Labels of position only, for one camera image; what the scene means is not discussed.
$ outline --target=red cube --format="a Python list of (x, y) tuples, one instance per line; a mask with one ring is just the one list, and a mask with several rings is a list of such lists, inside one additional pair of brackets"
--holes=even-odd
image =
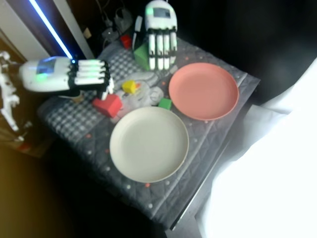
[(120, 40), (121, 40), (124, 48), (129, 49), (132, 47), (132, 39), (129, 35), (121, 36)]
[(104, 101), (95, 98), (93, 101), (94, 107), (107, 117), (113, 118), (117, 115), (122, 107), (120, 98), (115, 94), (108, 94)]

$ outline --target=green cube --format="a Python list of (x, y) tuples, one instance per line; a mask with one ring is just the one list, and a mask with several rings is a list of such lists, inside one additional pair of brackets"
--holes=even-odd
[(134, 59), (143, 69), (146, 71), (150, 70), (149, 66), (149, 46), (148, 43), (144, 43), (134, 52)]
[(172, 101), (170, 99), (167, 99), (167, 98), (162, 98), (160, 100), (158, 106), (160, 108), (165, 108), (167, 110), (170, 110), (170, 108), (172, 107)]

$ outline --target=pink plate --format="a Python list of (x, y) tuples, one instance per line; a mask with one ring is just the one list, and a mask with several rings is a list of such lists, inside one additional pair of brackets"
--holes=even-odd
[(230, 73), (210, 63), (192, 63), (179, 69), (169, 83), (175, 107), (197, 120), (215, 120), (237, 105), (239, 89)]

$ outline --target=plate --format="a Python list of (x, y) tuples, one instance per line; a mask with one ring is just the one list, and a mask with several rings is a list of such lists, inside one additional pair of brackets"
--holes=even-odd
[(157, 182), (183, 164), (189, 146), (186, 126), (169, 110), (145, 107), (124, 116), (110, 138), (116, 168), (137, 182)]
[(192, 63), (173, 75), (169, 95), (175, 107), (186, 116), (215, 120), (234, 109), (239, 89), (223, 68), (210, 63)]

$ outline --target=quilted gray fabric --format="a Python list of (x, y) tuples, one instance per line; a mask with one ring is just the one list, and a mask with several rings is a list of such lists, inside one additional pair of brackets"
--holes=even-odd
[[(131, 51), (118, 42), (111, 44), (100, 55), (107, 60), (114, 81), (129, 74), (142, 71), (133, 60)], [(144, 184), (123, 176), (114, 166), (109, 154), (109, 140), (114, 124), (98, 113), (91, 105), (94, 92), (85, 92), (85, 100), (75, 104), (70, 100), (51, 98), (39, 109), (39, 116), (46, 124), (69, 142), (81, 158), (92, 165), (98, 180), (108, 184), (108, 189), (117, 192), (128, 203), (137, 207), (150, 219), (170, 227), (193, 197), (198, 186), (214, 163), (230, 127), (238, 112), (259, 83), (259, 80), (230, 66), (210, 53), (178, 39), (176, 66), (170, 71), (156, 72), (158, 85), (168, 97), (168, 83), (180, 67), (193, 62), (217, 64), (231, 73), (240, 89), (236, 108), (227, 116), (215, 121), (199, 121), (186, 117), (175, 107), (185, 123), (190, 147), (181, 168), (161, 182)]]

